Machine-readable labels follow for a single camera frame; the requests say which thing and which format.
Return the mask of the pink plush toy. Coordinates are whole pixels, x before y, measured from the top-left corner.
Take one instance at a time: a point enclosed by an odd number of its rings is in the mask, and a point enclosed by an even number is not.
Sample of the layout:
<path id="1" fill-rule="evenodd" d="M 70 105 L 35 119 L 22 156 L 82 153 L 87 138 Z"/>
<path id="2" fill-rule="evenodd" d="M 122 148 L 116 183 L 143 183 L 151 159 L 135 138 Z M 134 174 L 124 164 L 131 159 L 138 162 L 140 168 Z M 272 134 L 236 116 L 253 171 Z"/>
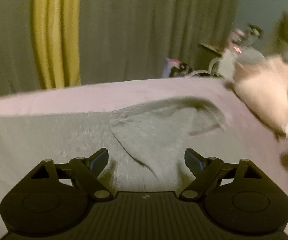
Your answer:
<path id="1" fill-rule="evenodd" d="M 234 66 L 237 96 L 268 128 L 288 137 L 288 51 L 264 57 L 249 49 Z"/>

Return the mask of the yellow curtain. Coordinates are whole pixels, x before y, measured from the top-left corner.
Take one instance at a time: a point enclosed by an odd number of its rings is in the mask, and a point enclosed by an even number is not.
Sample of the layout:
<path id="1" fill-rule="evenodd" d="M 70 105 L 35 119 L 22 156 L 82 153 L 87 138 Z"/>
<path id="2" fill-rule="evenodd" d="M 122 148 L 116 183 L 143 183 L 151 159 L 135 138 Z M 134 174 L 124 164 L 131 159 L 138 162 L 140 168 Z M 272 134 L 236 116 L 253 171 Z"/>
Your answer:
<path id="1" fill-rule="evenodd" d="M 79 86 L 81 0 L 31 0 L 33 52 L 41 87 Z"/>

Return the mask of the pink device on nightstand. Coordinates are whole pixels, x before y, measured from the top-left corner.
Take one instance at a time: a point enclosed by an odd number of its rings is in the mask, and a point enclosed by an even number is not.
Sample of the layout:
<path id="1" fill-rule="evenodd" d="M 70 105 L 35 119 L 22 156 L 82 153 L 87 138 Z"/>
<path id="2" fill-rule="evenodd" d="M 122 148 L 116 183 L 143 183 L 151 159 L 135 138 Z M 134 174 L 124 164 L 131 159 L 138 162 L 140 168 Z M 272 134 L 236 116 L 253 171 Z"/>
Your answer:
<path id="1" fill-rule="evenodd" d="M 250 27 L 244 30 L 233 29 L 228 37 L 227 49 L 235 54 L 242 53 L 244 49 L 251 46 L 252 31 Z"/>

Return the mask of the pink bed blanket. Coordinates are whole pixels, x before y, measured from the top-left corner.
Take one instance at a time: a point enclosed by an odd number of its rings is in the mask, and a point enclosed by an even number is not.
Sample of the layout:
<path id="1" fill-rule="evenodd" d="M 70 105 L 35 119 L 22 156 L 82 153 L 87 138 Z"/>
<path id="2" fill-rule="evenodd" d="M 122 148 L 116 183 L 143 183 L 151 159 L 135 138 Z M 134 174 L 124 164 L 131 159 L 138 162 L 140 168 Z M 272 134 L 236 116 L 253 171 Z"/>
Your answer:
<path id="1" fill-rule="evenodd" d="M 112 112 L 174 98 L 208 100 L 225 116 L 225 126 L 192 149 L 229 163 L 250 159 L 288 194 L 288 139 L 277 139 L 223 80 L 155 79 L 17 94 L 0 98 L 0 117 Z"/>

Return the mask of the grey-green curtain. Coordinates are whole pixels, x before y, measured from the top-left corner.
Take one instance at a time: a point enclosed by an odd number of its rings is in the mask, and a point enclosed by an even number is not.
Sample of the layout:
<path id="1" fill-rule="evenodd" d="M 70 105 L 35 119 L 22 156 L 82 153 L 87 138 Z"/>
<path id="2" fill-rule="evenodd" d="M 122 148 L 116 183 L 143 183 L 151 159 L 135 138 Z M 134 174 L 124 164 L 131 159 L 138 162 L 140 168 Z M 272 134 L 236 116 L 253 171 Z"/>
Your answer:
<path id="1" fill-rule="evenodd" d="M 81 0 L 81 84 L 152 79 L 166 57 L 197 66 L 201 42 L 224 46 L 237 0 Z M 31 0 L 0 0 L 0 96 L 43 89 Z"/>

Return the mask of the purple black bag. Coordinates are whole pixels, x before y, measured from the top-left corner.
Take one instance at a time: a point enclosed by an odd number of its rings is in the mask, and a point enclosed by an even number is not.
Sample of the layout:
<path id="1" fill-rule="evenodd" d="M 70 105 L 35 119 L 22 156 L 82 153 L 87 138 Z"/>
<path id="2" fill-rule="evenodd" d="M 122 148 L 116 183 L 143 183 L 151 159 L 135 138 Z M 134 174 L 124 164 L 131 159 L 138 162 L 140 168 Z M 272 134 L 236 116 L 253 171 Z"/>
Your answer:
<path id="1" fill-rule="evenodd" d="M 162 78 L 184 77 L 194 70 L 188 64 L 176 59 L 165 59 L 162 71 Z"/>

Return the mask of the grey sweatpants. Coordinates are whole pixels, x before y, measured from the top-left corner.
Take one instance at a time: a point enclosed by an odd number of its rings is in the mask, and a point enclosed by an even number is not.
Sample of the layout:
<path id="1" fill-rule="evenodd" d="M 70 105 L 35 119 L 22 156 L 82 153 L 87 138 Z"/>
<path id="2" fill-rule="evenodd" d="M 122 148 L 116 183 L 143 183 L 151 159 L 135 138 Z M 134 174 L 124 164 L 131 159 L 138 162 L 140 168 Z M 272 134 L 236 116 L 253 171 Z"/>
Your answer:
<path id="1" fill-rule="evenodd" d="M 111 191 L 180 191 L 193 178 L 187 148 L 225 126 L 208 100 L 174 98 L 112 112 L 0 117 L 0 202 L 44 159 L 66 163 L 100 148 L 109 163 L 100 181 Z M 0 237 L 6 229 L 0 218 Z"/>

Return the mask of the dark nightstand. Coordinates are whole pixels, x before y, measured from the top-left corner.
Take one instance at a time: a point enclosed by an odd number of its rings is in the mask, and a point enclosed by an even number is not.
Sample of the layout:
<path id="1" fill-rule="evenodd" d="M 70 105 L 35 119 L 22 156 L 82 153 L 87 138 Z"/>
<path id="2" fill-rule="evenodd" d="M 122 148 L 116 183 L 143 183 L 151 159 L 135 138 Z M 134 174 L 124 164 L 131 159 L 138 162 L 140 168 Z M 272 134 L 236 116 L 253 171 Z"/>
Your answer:
<path id="1" fill-rule="evenodd" d="M 197 51 L 197 70 L 208 70 L 212 59 L 222 56 L 222 50 L 209 44 L 199 43 Z"/>

